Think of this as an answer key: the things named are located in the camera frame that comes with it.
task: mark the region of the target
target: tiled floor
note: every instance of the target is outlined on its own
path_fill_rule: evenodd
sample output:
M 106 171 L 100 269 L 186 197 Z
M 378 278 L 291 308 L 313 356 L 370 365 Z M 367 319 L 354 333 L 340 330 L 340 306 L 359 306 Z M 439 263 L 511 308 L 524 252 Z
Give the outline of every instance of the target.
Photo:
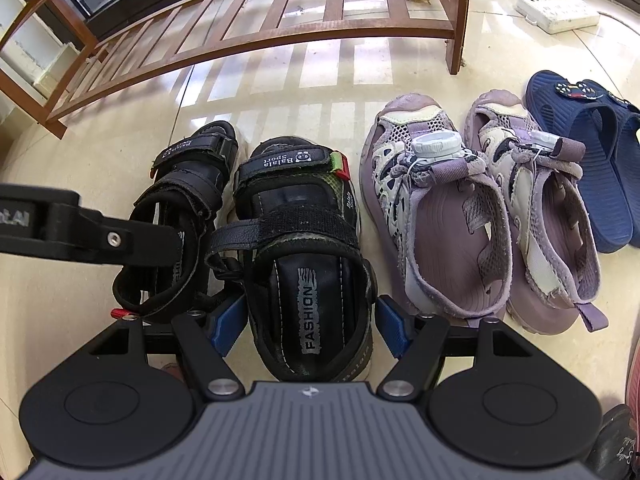
M 640 77 L 636 33 L 603 17 L 598 27 L 549 36 L 514 10 L 515 1 L 471 0 L 465 66 L 457 76 L 447 72 L 442 40 L 412 38 L 320 41 L 205 62 L 76 112 L 66 120 L 62 141 L 35 126 L 12 147 L 0 178 L 74 189 L 84 206 L 127 217 L 150 184 L 148 168 L 159 150 L 214 118 L 237 125 L 241 153 L 273 136 L 299 135 L 341 150 L 355 167 L 372 118 L 405 92 L 431 95 L 457 126 L 480 93 L 506 88 L 521 94 L 527 79 L 545 68 L 573 81 L 595 79 L 640 102 L 640 86 L 633 83 Z M 640 30 L 640 16 L 607 0 L 587 1 Z M 250 0 L 230 34 L 259 26 L 269 2 Z M 323 4 L 291 0 L 282 26 L 321 20 Z M 207 13 L 213 18 L 227 5 L 221 0 Z M 437 0 L 412 2 L 410 11 L 412 16 L 444 15 Z M 386 14 L 385 0 L 346 0 L 347 16 Z M 205 31 L 197 27 L 188 43 L 196 41 L 194 34 Z M 362 246 L 376 268 L 380 293 L 388 292 L 386 263 L 366 214 Z M 576 323 L 559 336 L 525 335 L 584 381 L 606 409 L 624 398 L 632 344 L 640 332 L 640 250 L 626 247 L 601 255 L 600 261 L 603 286 L 595 303 L 609 316 L 608 329 L 589 334 Z M 111 282 L 118 269 L 7 255 L 0 255 L 0 268 L 0 474 L 8 480 L 30 458 L 16 419 L 20 399 L 111 322 L 109 311 L 117 306 Z M 247 332 L 228 360 L 247 384 L 269 378 Z M 447 373 L 470 364 L 453 361 Z M 393 362 L 376 335 L 372 383 Z

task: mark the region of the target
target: metal screw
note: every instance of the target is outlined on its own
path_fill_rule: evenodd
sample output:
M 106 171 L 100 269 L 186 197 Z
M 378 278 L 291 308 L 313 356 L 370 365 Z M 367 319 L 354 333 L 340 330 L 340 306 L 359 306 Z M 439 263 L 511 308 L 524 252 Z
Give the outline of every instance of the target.
M 233 379 L 215 379 L 209 383 L 209 391 L 214 395 L 232 395 L 240 389 Z
M 114 233 L 113 231 L 107 235 L 107 242 L 111 247 L 120 247 L 122 243 L 122 238 L 118 233 Z
M 414 387 L 407 381 L 389 381 L 382 390 L 392 397 L 407 397 L 414 392 Z

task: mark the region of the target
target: wooden rack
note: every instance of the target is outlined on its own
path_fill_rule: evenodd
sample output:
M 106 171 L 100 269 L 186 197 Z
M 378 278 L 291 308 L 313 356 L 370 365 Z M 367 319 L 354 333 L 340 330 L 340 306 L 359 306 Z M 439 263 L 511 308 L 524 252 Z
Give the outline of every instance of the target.
M 9 38 L 45 3 L 51 2 L 66 24 L 83 42 L 84 48 L 71 64 L 44 105 L 37 102 L 0 70 L 0 91 L 58 138 L 66 126 L 60 119 L 98 99 L 156 76 L 203 61 L 262 48 L 305 41 L 342 38 L 407 36 L 443 38 L 447 41 L 449 71 L 457 74 L 462 61 L 469 0 L 440 0 L 446 20 L 411 18 L 406 0 L 386 0 L 389 18 L 344 19 L 344 0 L 326 0 L 322 22 L 279 27 L 289 0 L 273 0 L 258 32 L 225 38 L 246 0 L 233 0 L 221 18 L 214 22 L 204 42 L 180 52 L 198 20 L 214 0 L 183 0 L 155 12 L 104 41 L 98 42 L 65 0 L 30 0 L 0 40 L 2 49 Z M 145 64 L 182 10 L 197 6 L 171 41 L 161 59 Z M 154 35 L 143 48 L 135 48 L 154 25 Z M 123 66 L 129 68 L 121 73 Z

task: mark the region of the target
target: white power strip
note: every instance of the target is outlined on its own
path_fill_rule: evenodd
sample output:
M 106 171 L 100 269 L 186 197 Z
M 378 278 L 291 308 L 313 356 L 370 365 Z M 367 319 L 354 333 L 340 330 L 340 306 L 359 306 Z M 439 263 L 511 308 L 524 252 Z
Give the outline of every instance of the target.
M 518 0 L 516 10 L 548 34 L 591 27 L 600 21 L 598 11 L 582 0 Z

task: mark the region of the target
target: black circular disc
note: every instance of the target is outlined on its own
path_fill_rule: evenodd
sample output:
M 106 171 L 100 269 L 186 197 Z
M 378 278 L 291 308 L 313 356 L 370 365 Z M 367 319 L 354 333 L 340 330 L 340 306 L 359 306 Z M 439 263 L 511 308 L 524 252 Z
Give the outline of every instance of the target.
M 20 426 L 31 449 L 84 468 L 149 458 L 178 439 L 193 416 L 188 388 L 162 370 L 105 356 L 61 365 L 27 392 Z
M 473 367 L 437 386 L 428 405 L 436 431 L 473 459 L 545 468 L 584 459 L 600 427 L 600 405 L 573 376 L 540 362 Z

